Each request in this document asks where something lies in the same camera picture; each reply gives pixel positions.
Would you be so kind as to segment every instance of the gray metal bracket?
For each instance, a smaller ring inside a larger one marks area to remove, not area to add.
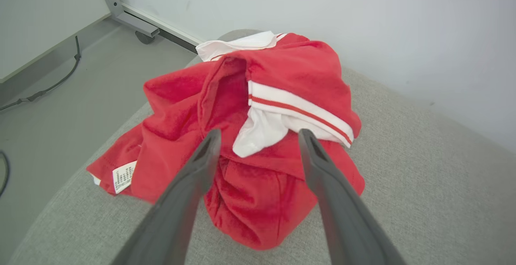
[[[111,17],[125,26],[141,32],[148,37],[154,37],[160,33],[160,29],[153,24],[149,24],[138,17],[124,12],[120,0],[105,0],[109,11],[111,11]]]

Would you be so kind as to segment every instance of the white care label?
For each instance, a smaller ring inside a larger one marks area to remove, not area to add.
[[[131,179],[133,178],[134,168],[136,167],[136,161],[122,165],[113,171],[113,184],[114,192],[120,193],[131,185]]]

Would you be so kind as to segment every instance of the cable on floor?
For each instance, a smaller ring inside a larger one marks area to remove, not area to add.
[[[15,105],[19,105],[23,102],[33,102],[35,99],[46,94],[47,92],[50,92],[50,90],[54,89],[55,87],[57,87],[58,85],[60,85],[64,81],[66,81],[73,74],[73,72],[77,69],[77,65],[79,65],[79,60],[81,59],[81,50],[79,49],[79,39],[77,39],[77,36],[75,36],[75,45],[77,46],[77,54],[74,56],[75,65],[73,66],[72,70],[65,77],[63,77],[55,85],[51,86],[50,88],[48,88],[46,90],[40,90],[39,92],[33,94],[32,96],[29,96],[28,98],[18,98],[18,101],[14,102],[14,103],[10,103],[6,106],[0,107],[0,111],[7,109],[9,107],[15,106]]]
[[[11,173],[11,169],[9,168],[9,161],[7,160],[7,156],[2,151],[0,151],[0,161],[3,161],[5,165],[5,177],[4,181],[2,181],[2,186],[0,186],[0,197],[2,197],[2,194],[4,193],[7,186],[7,181],[9,181],[9,174]]]

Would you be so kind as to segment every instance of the gray fabric cushion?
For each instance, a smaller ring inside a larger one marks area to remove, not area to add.
[[[362,198],[407,263],[512,263],[514,155],[352,70],[343,69],[343,79],[363,123],[348,150],[366,181]],[[88,164],[150,113],[144,105]],[[105,193],[85,166],[46,206],[10,264],[109,264],[118,253],[150,205]],[[312,265],[330,258],[317,207],[279,247],[257,252],[218,231],[201,203],[187,263]]]

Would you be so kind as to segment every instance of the red garment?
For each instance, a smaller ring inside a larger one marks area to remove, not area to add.
[[[236,135],[247,119],[249,80],[288,90],[323,107],[358,136],[360,120],[351,110],[337,54],[325,43],[288,34],[274,48],[232,52],[219,61],[145,83],[154,114],[122,135],[87,170],[114,194],[112,171],[137,160],[131,186],[121,193],[154,203],[206,134],[221,129],[221,157],[204,198],[208,213],[217,228],[239,243],[256,250],[279,245],[317,200],[304,182],[293,131],[246,158],[233,153]],[[364,180],[345,150],[337,142],[321,144],[361,194]]]

